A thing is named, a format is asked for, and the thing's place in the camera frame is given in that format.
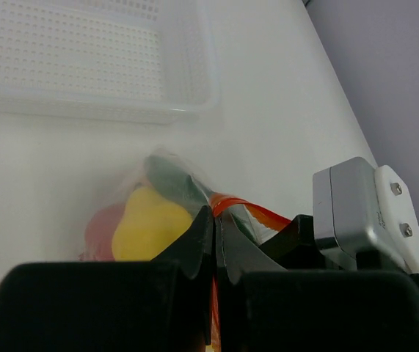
gray wall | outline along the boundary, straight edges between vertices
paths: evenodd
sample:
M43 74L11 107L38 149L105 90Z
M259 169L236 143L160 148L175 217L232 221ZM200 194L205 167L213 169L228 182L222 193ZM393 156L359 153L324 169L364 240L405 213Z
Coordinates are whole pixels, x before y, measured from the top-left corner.
M379 165L419 221L419 0L312 0L308 12Z

yellow pear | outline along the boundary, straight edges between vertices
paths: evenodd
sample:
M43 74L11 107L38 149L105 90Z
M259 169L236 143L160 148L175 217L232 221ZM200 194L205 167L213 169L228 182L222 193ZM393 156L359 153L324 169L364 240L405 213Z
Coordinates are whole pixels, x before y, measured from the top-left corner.
M189 213L153 188L139 187L129 197L114 231L115 260L152 260L192 224Z

toy fruit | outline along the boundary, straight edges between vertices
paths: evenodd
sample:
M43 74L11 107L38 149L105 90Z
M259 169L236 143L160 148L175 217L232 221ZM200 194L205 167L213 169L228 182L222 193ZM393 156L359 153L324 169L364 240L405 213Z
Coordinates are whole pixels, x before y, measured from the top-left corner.
M190 214L143 186L129 197L112 239L116 260L152 260L188 230Z
M98 211L85 230L85 260L113 261L112 239L123 218L125 204L113 204Z

perforated basket bottom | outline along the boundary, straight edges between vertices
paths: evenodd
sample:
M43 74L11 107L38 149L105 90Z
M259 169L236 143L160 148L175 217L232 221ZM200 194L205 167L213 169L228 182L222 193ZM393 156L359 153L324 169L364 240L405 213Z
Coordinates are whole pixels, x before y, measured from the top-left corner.
M2 86L162 100L160 43L92 13L0 0Z

white table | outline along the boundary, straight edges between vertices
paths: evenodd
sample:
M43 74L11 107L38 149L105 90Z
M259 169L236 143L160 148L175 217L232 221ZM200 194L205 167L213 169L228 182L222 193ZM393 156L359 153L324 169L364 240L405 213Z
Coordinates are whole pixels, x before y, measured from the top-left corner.
M0 280L75 260L84 226L138 157L164 145L217 189L312 213L312 174L374 159L301 0L209 1L222 104L171 126L0 114Z

